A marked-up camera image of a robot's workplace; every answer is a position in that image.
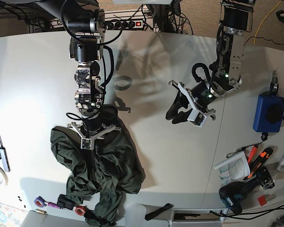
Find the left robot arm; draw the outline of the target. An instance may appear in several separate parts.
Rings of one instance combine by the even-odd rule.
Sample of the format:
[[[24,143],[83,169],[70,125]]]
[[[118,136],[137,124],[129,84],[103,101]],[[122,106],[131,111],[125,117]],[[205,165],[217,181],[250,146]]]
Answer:
[[[216,111],[209,109],[209,104],[241,86],[243,33],[252,30],[254,5],[253,0],[221,1],[216,36],[217,59],[209,66],[196,63],[192,67],[192,76],[197,83],[193,88],[186,88],[182,82],[169,82],[177,89],[177,96],[166,113],[166,120],[173,124],[190,122],[202,127],[207,118],[216,119]]]

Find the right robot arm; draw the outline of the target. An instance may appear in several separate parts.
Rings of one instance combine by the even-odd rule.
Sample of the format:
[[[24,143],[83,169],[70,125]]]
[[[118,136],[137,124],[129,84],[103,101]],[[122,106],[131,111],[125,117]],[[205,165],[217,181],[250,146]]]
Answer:
[[[99,75],[99,61],[103,57],[103,50],[111,52],[105,41],[105,13],[98,2],[89,0],[93,9],[85,9],[75,0],[37,0],[36,4],[48,13],[62,21],[62,26],[70,35],[69,56],[78,63],[74,75],[78,84],[75,94],[75,104],[80,116],[68,113],[68,117],[82,121],[78,126],[72,122],[69,128],[76,131],[80,137],[80,147],[93,150],[95,142],[103,139],[105,134],[117,130],[115,125],[105,125],[100,119],[106,95],[106,85],[113,73]]]

